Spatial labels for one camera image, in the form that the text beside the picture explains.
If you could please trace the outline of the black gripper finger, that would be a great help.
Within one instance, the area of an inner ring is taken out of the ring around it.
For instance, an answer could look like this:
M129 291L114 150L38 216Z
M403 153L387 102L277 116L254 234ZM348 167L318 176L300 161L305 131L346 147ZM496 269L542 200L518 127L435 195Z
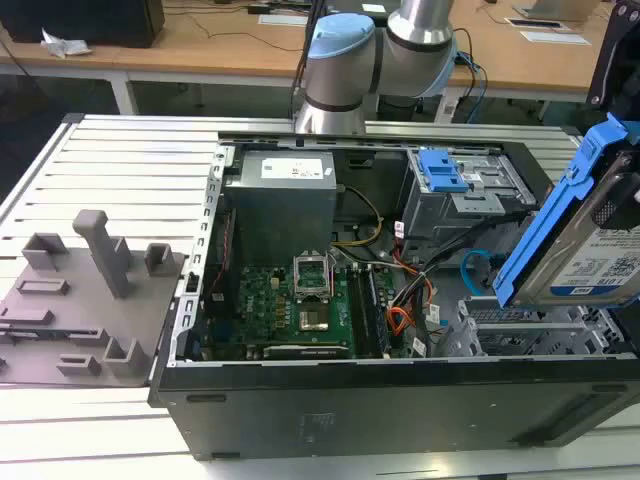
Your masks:
M639 226L639 123L623 125L628 133L605 150L602 175L592 196L591 220L601 229Z

